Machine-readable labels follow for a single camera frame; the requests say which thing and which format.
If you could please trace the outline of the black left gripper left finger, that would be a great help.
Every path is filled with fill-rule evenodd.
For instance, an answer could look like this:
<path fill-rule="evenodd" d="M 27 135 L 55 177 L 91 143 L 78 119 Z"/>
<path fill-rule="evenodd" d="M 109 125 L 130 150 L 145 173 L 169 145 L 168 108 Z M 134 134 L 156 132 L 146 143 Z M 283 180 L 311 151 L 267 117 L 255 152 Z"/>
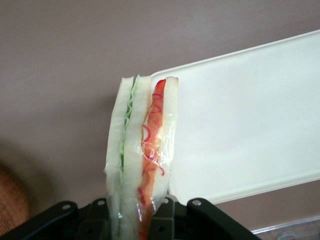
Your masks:
<path fill-rule="evenodd" d="M 2 240 L 111 240 L 111 219 L 105 198 L 79 208 L 61 201 L 0 237 Z"/>

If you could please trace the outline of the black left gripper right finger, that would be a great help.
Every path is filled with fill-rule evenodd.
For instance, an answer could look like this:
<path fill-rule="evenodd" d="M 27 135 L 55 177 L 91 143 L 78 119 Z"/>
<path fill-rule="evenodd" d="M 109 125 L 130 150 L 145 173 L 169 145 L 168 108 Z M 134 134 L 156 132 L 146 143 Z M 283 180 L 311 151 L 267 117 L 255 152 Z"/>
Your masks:
<path fill-rule="evenodd" d="M 194 198 L 182 205 L 166 196 L 152 217 L 148 239 L 258 240 L 259 237 L 204 198 Z"/>

